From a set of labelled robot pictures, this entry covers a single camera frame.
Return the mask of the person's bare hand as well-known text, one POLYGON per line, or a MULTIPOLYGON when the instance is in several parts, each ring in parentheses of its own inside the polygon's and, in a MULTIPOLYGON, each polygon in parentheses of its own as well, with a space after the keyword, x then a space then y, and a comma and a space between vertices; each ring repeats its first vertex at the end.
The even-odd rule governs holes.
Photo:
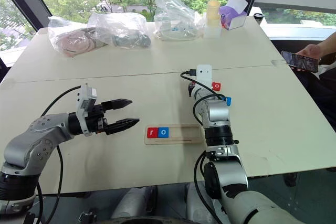
POLYGON ((319 44, 309 44, 305 48, 297 52, 296 55, 316 59, 318 62, 320 62, 321 58, 323 57, 323 48, 319 44))

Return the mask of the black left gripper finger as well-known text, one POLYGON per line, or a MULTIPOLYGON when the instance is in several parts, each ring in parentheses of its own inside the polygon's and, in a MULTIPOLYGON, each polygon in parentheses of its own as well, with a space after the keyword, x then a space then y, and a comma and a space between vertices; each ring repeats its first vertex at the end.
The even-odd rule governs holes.
POLYGON ((106 126, 106 135, 111 135, 114 133, 125 131, 133 126, 135 126, 140 119, 123 119, 118 120, 113 124, 108 124, 106 126))
POLYGON ((128 99, 115 99, 115 100, 110 100, 106 102, 102 102, 101 105, 103 107, 104 111, 107 110, 117 110, 124 108, 125 106, 129 105, 132 103, 132 100, 128 99))

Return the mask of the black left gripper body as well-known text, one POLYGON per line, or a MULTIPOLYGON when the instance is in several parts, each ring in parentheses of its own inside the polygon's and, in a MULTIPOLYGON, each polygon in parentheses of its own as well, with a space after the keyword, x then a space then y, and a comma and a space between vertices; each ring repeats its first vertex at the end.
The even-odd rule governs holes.
POLYGON ((102 102, 100 104, 94 105, 88 110, 88 115, 86 116, 86 125, 90 133, 102 133, 106 132, 108 128, 107 119, 104 117, 106 110, 109 110, 109 103, 102 102))

